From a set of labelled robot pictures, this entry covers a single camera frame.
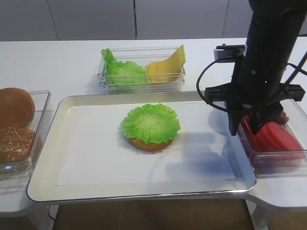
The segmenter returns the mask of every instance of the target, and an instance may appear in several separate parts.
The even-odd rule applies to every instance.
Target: lettuce leaf
[[[110,49],[103,49],[101,54],[105,60],[105,75],[109,84],[146,83],[146,71],[135,62],[117,62]]]
[[[128,138],[148,143],[167,143],[181,129],[176,112],[163,104],[146,104],[132,109],[121,127]]]

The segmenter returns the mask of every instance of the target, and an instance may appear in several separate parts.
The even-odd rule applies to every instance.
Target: white table
[[[196,90],[195,82],[200,72],[213,61],[217,45],[240,45],[244,38],[192,39],[192,40],[131,40],[131,41],[50,41],[1,42],[0,88],[18,87],[27,91],[49,90],[51,103],[56,108],[68,96],[96,94],[97,72],[102,48],[151,47],[185,45],[187,62],[184,91]],[[290,62],[297,64],[307,50],[307,38],[298,38]],[[230,81],[233,63],[216,64],[209,69],[201,86],[210,87]],[[293,71],[287,68],[284,76]],[[294,83],[307,89],[307,77],[298,74]],[[299,103],[307,112],[307,96]],[[252,216],[257,228],[265,226],[274,211],[307,210],[307,177],[260,178],[247,192],[232,194],[257,203]],[[39,208],[25,195],[27,181],[0,183],[0,216],[26,215]]]

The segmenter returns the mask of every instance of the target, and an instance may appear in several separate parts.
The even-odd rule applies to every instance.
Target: robotic arm
[[[215,52],[216,58],[227,56],[219,62],[235,62],[231,82],[206,88],[205,94],[200,94],[214,107],[217,106],[213,102],[225,101],[226,108],[222,110],[228,113],[232,135],[236,135],[247,113],[251,114],[249,125],[256,134],[283,111],[281,100],[301,101],[305,94],[300,85],[290,84],[297,69],[285,83],[280,81],[306,18],[307,0],[249,0],[249,3],[253,16],[246,45],[218,46]],[[306,59],[307,53],[298,67]]]

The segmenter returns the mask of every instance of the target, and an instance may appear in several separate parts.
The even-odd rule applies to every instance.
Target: bottom bun
[[[137,147],[138,149],[148,151],[148,152],[164,149],[166,146],[168,146],[172,142],[172,140],[169,140],[167,143],[162,142],[162,143],[159,143],[159,144],[156,144],[156,143],[145,144],[144,141],[137,140],[135,138],[129,138],[129,140],[130,140],[131,144],[134,145],[135,147]]]

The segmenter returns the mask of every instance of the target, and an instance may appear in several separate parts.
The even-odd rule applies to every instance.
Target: plastic container
[[[29,92],[35,104],[35,116],[26,127],[35,132],[29,156],[23,161],[0,163],[0,180],[30,176],[36,164],[41,147],[46,139],[51,122],[51,110],[48,109],[50,92]]]
[[[307,169],[307,116],[293,100],[281,102],[289,121],[284,126],[301,144],[303,150],[257,152],[253,149],[242,123],[238,130],[242,146],[257,173],[284,173]]]
[[[142,66],[154,61],[163,61],[170,57],[176,50],[176,46],[171,47],[144,47],[144,48],[118,48],[110,49],[113,56],[117,61],[132,61]],[[147,74],[140,75],[121,75],[121,76],[106,76],[107,66],[105,65],[103,56],[101,58],[99,68],[99,84],[102,90],[106,94],[118,94],[118,93],[130,93],[130,92],[161,92],[161,91],[180,91],[184,84],[185,70],[181,69],[181,73],[169,73],[169,74],[153,74],[151,78],[161,79],[159,82],[150,82]],[[111,84],[110,78],[125,78],[125,79],[137,79],[147,78],[146,83],[127,83],[127,84]]]

